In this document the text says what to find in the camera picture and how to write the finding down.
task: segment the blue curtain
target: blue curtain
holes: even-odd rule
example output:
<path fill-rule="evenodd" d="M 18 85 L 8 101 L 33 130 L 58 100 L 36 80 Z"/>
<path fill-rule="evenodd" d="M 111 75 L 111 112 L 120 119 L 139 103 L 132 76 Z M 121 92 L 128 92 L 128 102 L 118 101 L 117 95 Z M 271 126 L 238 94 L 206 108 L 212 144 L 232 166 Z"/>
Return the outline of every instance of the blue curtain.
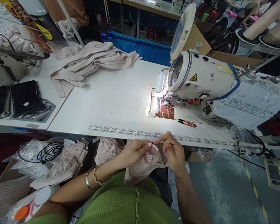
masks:
<path fill-rule="evenodd" d="M 136 51 L 144 61 L 170 66 L 171 47 L 109 31 L 109 41 L 122 51 Z"/>

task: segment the orange cap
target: orange cap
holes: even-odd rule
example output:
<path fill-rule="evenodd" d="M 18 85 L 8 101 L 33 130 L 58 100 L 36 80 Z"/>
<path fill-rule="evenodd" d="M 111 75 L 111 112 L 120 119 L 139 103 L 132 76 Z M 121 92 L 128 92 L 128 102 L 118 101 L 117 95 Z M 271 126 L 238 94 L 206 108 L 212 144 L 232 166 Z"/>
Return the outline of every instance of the orange cap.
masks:
<path fill-rule="evenodd" d="M 30 211 L 30 205 L 25 205 L 24 207 L 21 207 L 15 214 L 15 221 L 20 221 L 24 218 L 27 218 Z"/>

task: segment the green knit top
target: green knit top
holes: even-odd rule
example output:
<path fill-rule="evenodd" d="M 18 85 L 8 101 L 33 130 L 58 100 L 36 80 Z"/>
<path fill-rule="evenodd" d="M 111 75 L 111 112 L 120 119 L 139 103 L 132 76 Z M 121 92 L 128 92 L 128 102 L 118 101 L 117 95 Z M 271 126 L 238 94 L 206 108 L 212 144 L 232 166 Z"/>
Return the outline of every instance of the green knit top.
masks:
<path fill-rule="evenodd" d="M 174 223 L 156 184 L 147 177 L 135 187 L 124 186 L 125 172 L 115 174 L 92 196 L 77 224 Z M 66 224 L 61 215 L 45 215 L 27 224 Z"/>

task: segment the paper sheet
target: paper sheet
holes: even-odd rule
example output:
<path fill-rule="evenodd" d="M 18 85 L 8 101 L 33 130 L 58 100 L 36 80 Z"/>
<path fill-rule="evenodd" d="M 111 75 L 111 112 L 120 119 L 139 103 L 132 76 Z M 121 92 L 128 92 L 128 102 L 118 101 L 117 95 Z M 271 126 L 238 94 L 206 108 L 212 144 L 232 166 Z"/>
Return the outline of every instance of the paper sheet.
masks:
<path fill-rule="evenodd" d="M 259 84 L 241 82 L 239 88 L 220 100 L 214 114 L 252 130 L 280 110 L 280 95 Z"/>

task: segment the sewing machine light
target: sewing machine light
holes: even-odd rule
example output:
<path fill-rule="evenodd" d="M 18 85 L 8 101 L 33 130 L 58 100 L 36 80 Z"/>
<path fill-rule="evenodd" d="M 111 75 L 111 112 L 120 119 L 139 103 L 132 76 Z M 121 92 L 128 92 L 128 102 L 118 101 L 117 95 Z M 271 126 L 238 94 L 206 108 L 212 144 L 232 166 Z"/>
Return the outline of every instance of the sewing machine light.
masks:
<path fill-rule="evenodd" d="M 164 79 L 165 79 L 165 75 L 163 72 L 161 72 L 158 75 L 158 79 L 156 80 L 156 89 L 155 92 L 156 93 L 160 93 L 163 90 L 163 85 L 164 85 Z"/>

